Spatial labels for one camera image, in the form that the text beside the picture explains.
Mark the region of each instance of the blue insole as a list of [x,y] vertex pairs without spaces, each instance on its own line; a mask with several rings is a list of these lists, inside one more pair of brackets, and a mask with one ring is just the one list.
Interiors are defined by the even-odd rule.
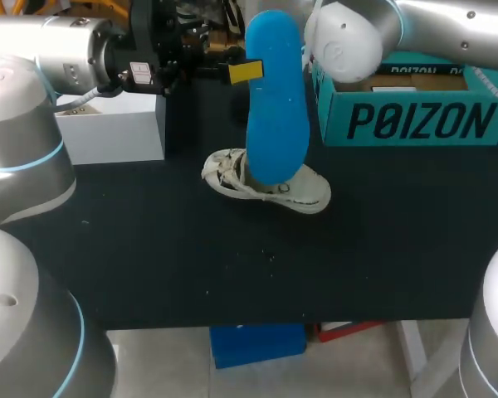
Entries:
[[285,12],[262,12],[247,27],[247,58],[264,65],[264,77],[249,82],[247,121],[249,170],[262,184],[283,183],[305,161],[310,123],[300,49],[298,27]]

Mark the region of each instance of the black table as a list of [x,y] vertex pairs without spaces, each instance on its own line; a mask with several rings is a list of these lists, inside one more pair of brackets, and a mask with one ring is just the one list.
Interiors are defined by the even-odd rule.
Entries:
[[243,147],[237,90],[182,88],[168,161],[77,167],[65,205],[4,230],[109,329],[471,314],[498,248],[498,147],[325,148],[312,106],[306,162],[333,200],[303,216],[201,180],[208,154]]

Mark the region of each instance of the red object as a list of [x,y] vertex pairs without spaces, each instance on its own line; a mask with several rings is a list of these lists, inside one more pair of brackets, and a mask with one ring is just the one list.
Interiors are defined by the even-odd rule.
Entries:
[[384,324],[384,322],[359,322],[344,325],[341,328],[322,331],[321,325],[317,323],[316,325],[314,325],[314,331],[315,335],[321,342],[329,342],[330,340],[335,340],[336,338],[348,336],[350,334],[374,328],[375,326],[379,326],[382,324]]

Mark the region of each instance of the teal shoe box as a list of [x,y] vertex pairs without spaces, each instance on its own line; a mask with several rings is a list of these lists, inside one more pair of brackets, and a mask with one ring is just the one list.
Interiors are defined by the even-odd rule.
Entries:
[[[403,73],[399,68],[394,75],[388,70],[357,85],[338,85],[314,63],[312,79],[325,145],[498,144],[498,99],[472,68],[464,68],[461,75],[461,69],[443,60],[409,53],[389,57],[392,68],[395,60],[402,68],[420,72]],[[427,72],[443,62],[449,66],[446,75]],[[484,72],[498,88],[498,71]]]

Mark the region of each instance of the white shoe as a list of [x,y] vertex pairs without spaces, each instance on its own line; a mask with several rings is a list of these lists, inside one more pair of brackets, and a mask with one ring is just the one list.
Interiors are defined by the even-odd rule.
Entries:
[[302,165],[300,170],[269,192],[258,192],[245,185],[245,149],[223,149],[210,155],[201,177],[215,191],[235,199],[272,201],[304,214],[323,211],[330,203],[330,184],[311,168]]

